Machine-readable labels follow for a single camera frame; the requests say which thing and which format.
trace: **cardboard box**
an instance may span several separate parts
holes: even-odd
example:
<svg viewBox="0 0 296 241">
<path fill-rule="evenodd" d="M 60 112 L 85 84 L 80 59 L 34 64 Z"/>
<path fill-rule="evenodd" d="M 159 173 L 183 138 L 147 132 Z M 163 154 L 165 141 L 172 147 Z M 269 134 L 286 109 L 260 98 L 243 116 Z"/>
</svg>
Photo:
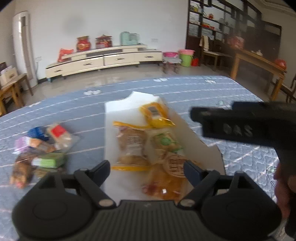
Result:
<svg viewBox="0 0 296 241">
<path fill-rule="evenodd" d="M 123 100 L 105 103 L 105 160 L 108 160 L 111 165 L 117 163 L 120 154 L 116 137 L 118 130 L 113 126 L 113 121 L 145 126 L 147 123 L 139 111 L 139 107 L 151 102 L 163 103 L 158 96 L 140 92 L 132 92 Z M 169 117 L 176 125 L 172 130 L 183 146 L 185 156 L 201 163 L 205 169 L 215 169 L 225 175 L 225 167 L 218 147 L 208 147 L 204 144 L 174 110 L 169 109 Z M 104 183 L 104 191 L 117 204 L 124 199 L 152 200 L 153 197 L 147 196 L 141 191 L 146 175 L 146 172 L 111 170 L 110 176 Z"/>
<path fill-rule="evenodd" d="M 4 74 L 0 76 L 0 85 L 4 86 L 6 85 L 9 81 L 11 81 L 13 78 L 17 76 L 17 69 L 12 68 L 8 69 Z"/>
</svg>

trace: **blue bedspread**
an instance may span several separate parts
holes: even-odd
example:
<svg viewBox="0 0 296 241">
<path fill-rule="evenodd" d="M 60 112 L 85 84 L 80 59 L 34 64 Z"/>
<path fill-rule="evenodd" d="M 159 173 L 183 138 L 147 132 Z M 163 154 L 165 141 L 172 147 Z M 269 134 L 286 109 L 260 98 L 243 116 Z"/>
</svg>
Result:
<svg viewBox="0 0 296 241">
<path fill-rule="evenodd" d="M 104 157 L 104 103 L 122 99 L 132 91 L 161 96 L 169 107 L 186 120 L 192 130 L 207 145 L 217 145 L 223 154 L 226 173 L 246 172 L 274 199 L 273 170 L 278 157 L 273 148 L 241 144 L 200 136 L 201 126 L 190 120 L 191 106 L 229 108 L 233 101 L 260 101 L 235 81 L 223 76 L 170 77 L 137 80 L 90 88 L 101 94 L 86 96 L 85 90 L 49 98 L 0 118 L 0 240 L 17 239 L 11 222 L 16 202 L 38 181 L 33 179 L 24 190 L 9 185 L 9 176 L 16 155 L 14 141 L 36 126 L 61 122 L 80 141 L 68 153 L 68 172 L 92 168 Z"/>
</svg>

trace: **white tv cabinet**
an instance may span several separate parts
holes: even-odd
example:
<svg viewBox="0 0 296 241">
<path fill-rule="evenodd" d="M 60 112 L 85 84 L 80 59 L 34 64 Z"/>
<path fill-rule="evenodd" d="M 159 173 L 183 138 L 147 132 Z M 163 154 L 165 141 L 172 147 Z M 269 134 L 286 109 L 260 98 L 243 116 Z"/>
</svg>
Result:
<svg viewBox="0 0 296 241">
<path fill-rule="evenodd" d="M 159 50 L 147 49 L 147 45 L 126 45 L 110 48 L 92 49 L 68 54 L 62 59 L 69 59 L 62 63 L 53 63 L 46 67 L 45 75 L 48 81 L 55 76 L 67 76 L 81 72 L 118 67 L 124 65 L 138 65 L 141 62 L 162 62 L 163 54 Z"/>
</svg>

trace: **electrical outlet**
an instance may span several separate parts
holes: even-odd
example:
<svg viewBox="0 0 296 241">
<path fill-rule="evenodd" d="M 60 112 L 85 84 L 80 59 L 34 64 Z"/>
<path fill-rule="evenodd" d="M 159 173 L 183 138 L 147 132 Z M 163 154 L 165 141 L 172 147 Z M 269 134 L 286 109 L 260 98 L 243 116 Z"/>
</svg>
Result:
<svg viewBox="0 0 296 241">
<path fill-rule="evenodd" d="M 39 62 L 39 61 L 41 61 L 41 60 L 42 60 L 42 57 L 41 57 L 41 56 L 35 58 L 35 61 L 36 61 L 36 62 Z"/>
</svg>

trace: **floor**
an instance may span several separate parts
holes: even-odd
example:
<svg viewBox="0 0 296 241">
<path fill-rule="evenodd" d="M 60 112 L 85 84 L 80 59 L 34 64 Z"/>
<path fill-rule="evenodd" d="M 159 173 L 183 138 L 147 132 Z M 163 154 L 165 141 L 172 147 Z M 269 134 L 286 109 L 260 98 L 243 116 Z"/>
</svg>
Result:
<svg viewBox="0 0 296 241">
<path fill-rule="evenodd" d="M 135 66 L 123 66 L 111 69 L 102 69 L 100 71 L 90 71 L 80 74 L 53 79 L 53 82 L 44 82 L 33 88 L 34 95 L 31 96 L 28 91 L 23 94 L 25 105 L 31 105 L 38 101 L 61 95 L 67 92 L 77 91 L 89 87 L 101 86 L 110 83 L 138 80 L 145 78 L 159 78 L 174 75 L 223 75 L 229 76 L 229 70 L 213 71 L 211 66 L 201 65 L 200 67 L 181 67 L 178 74 L 173 71 L 168 74 L 162 72 L 162 68 L 156 64 L 143 64 L 138 68 Z M 264 92 L 266 80 L 258 79 L 256 73 L 250 73 L 241 69 L 237 80 L 243 87 L 257 95 L 264 101 L 268 101 L 268 95 Z M 285 101 L 284 94 L 280 94 L 278 100 Z"/>
</svg>

